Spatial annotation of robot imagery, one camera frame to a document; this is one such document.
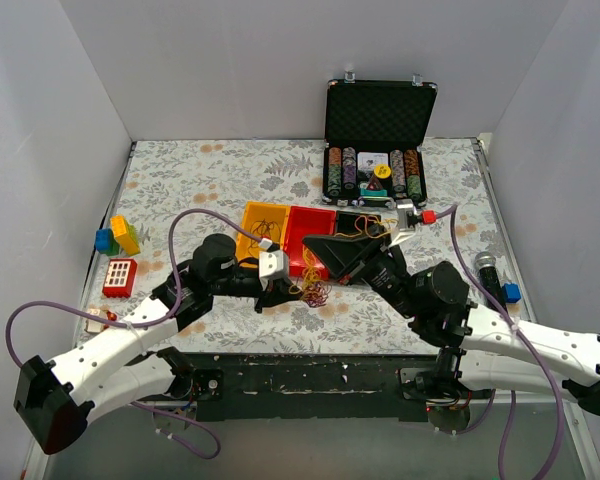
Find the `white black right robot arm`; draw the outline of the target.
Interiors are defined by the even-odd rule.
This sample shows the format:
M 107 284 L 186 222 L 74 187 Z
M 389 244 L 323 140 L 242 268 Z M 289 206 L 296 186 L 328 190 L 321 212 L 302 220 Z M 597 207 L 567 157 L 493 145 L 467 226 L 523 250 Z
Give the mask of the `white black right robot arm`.
M 507 320 L 470 301 L 468 284 L 448 261 L 409 273 L 400 248 L 387 238 L 307 235 L 302 243 L 340 284 L 365 283 L 438 348 L 435 367 L 404 386 L 408 397 L 557 392 L 600 416 L 600 333 Z

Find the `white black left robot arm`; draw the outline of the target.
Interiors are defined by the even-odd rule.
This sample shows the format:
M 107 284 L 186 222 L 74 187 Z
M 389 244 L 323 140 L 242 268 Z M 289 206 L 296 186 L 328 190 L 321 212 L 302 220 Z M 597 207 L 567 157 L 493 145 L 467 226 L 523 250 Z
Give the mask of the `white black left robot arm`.
M 177 350 L 154 346 L 210 312 L 217 296 L 251 298 L 261 312 L 297 300 L 290 288 L 289 258 L 278 245 L 267 242 L 250 268 L 238 263 L 233 239 L 210 235 L 112 326 L 51 360 L 24 362 L 14 408 L 42 451 L 53 455 L 122 406 L 152 395 L 183 399 L 196 385 L 193 366 Z

